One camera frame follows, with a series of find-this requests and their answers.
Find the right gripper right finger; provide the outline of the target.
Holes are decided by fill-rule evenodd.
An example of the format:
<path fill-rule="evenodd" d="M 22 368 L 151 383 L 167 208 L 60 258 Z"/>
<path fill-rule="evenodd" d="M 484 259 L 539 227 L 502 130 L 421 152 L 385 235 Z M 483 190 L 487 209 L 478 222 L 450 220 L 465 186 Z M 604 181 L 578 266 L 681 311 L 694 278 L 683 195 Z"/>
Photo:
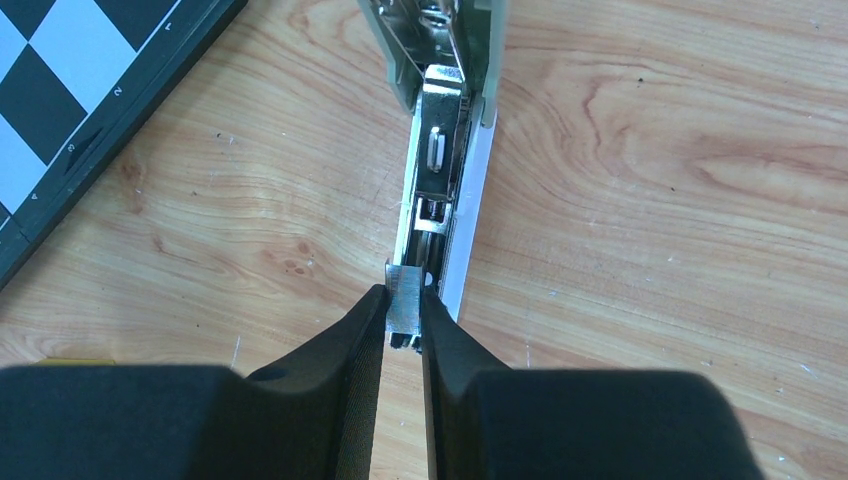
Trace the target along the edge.
<path fill-rule="evenodd" d="M 516 369 L 421 300 L 433 479 L 759 479 L 733 409 L 685 371 Z"/>

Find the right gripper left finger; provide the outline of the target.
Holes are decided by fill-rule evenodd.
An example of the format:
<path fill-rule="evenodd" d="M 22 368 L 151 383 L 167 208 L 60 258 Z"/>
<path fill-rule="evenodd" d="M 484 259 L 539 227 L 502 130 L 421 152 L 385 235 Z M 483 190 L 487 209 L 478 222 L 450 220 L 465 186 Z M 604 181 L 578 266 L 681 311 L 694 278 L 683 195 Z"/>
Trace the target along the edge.
<path fill-rule="evenodd" d="M 5 479 L 365 479 L 388 293 L 248 376 L 223 365 L 1 372 Z"/>

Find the silver staple strip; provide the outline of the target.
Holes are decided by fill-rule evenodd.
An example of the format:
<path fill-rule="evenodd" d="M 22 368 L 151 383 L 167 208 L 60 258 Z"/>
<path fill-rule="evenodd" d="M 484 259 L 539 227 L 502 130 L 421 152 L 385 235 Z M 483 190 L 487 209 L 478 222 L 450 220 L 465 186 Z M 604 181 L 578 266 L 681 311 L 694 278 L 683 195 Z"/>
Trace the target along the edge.
<path fill-rule="evenodd" d="M 392 334 L 420 334 L 421 295 L 424 272 L 421 267 L 386 264 L 385 285 L 389 291 L 386 330 Z"/>

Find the grey white stapler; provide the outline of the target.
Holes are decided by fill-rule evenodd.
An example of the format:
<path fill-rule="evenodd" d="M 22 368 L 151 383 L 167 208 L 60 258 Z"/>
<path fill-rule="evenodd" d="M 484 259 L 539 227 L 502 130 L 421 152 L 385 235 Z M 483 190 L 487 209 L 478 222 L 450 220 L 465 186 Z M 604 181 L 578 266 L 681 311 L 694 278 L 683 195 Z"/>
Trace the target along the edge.
<path fill-rule="evenodd" d="M 388 82 L 412 116 L 393 256 L 459 319 L 494 143 L 506 1 L 362 1 Z M 388 332 L 395 349 L 416 336 Z"/>

